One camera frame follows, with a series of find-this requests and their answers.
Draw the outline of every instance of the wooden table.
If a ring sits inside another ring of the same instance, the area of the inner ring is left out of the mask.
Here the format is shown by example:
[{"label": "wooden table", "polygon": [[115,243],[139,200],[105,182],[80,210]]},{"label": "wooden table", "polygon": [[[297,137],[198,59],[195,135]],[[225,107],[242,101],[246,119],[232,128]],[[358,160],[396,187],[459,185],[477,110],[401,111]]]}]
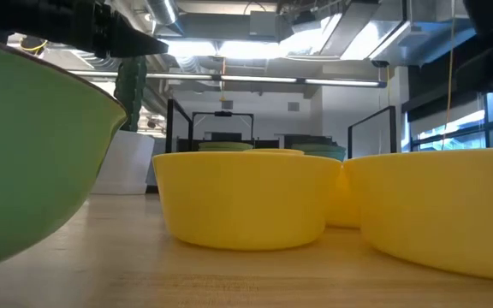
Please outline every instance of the wooden table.
[{"label": "wooden table", "polygon": [[351,229],[278,252],[174,240],[157,196],[91,196],[0,264],[0,307],[493,307],[493,281],[403,262]]}]

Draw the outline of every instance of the green bowl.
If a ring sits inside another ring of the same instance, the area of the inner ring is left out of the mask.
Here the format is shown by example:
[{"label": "green bowl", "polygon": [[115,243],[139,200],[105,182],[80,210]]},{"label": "green bowl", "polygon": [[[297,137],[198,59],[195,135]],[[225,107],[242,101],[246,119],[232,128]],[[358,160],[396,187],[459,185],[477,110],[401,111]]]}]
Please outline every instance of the green bowl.
[{"label": "green bowl", "polygon": [[345,148],[339,145],[319,145],[319,144],[298,144],[292,145],[292,148],[300,151],[343,151]]},{"label": "green bowl", "polygon": [[346,153],[343,151],[307,151],[306,155],[334,158],[343,162],[343,158],[346,156]]},{"label": "green bowl", "polygon": [[126,118],[96,86],[0,44],[0,261],[79,209]]},{"label": "green bowl", "polygon": [[254,146],[242,142],[202,142],[199,143],[200,151],[245,151]]}]

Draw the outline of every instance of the black frame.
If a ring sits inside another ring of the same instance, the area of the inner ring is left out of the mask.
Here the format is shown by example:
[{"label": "black frame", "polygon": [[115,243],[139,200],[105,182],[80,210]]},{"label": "black frame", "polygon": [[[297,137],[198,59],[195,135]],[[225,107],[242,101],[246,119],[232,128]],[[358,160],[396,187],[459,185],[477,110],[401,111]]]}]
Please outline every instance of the black frame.
[{"label": "black frame", "polygon": [[377,113],[373,115],[369,115],[366,118],[354,123],[350,127],[347,128],[347,159],[353,158],[353,127],[362,124],[374,116],[378,116],[385,111],[389,111],[389,134],[390,134],[390,147],[389,150],[391,153],[397,152],[397,111],[395,106],[388,106],[379,110]]},{"label": "black frame", "polygon": [[181,107],[180,103],[178,103],[175,99],[170,98],[167,101],[167,136],[165,138],[164,145],[165,153],[172,153],[172,126],[174,124],[175,110],[180,112],[180,114],[187,121],[187,140],[189,144],[189,150],[191,151],[193,149],[193,119],[190,119],[189,116],[187,116],[186,111]]},{"label": "black frame", "polygon": [[[493,93],[484,95],[484,124],[462,128],[452,133],[447,133],[446,138],[457,138],[472,133],[484,132],[486,148],[493,147]],[[419,151],[420,145],[443,140],[443,134],[438,134],[424,139],[410,140],[410,151]]]},{"label": "black frame", "polygon": [[[196,115],[221,116],[221,115],[218,115],[218,112],[222,112],[222,111],[216,111],[216,112],[194,111],[192,113],[192,122],[195,121]],[[229,112],[229,116],[250,116],[250,139],[254,140],[254,114]],[[195,125],[193,125],[193,127],[192,127],[192,136],[193,136],[193,130],[194,129],[195,129]]]}]

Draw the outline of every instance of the air vent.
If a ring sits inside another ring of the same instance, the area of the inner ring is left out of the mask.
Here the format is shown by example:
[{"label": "air vent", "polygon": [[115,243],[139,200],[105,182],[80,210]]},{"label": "air vent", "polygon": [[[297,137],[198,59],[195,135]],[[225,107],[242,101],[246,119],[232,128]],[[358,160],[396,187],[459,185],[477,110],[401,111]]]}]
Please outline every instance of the air vent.
[{"label": "air vent", "polygon": [[300,111],[300,103],[288,102],[288,111],[292,111],[292,112]]},{"label": "air vent", "polygon": [[232,110],[233,101],[222,101],[222,110]]}]

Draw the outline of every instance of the yellow bowl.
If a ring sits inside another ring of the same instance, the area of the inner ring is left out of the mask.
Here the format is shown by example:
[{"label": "yellow bowl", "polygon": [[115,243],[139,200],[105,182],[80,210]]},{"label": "yellow bowl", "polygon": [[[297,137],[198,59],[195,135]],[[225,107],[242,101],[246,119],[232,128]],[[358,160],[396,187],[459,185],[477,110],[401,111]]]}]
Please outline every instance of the yellow bowl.
[{"label": "yellow bowl", "polygon": [[247,152],[263,152],[263,153],[277,153],[277,154],[295,154],[295,155],[304,155],[303,151],[300,150],[291,150],[291,149],[251,149],[246,150]]},{"label": "yellow bowl", "polygon": [[341,166],[323,157],[245,152],[163,154],[153,162],[169,231],[234,250],[314,241]]},{"label": "yellow bowl", "polygon": [[493,278],[493,149],[362,157],[344,168],[377,249]]},{"label": "yellow bowl", "polygon": [[338,176],[336,193],[326,216],[326,225],[342,228],[360,227],[359,203],[353,199],[349,179],[343,171]]}]

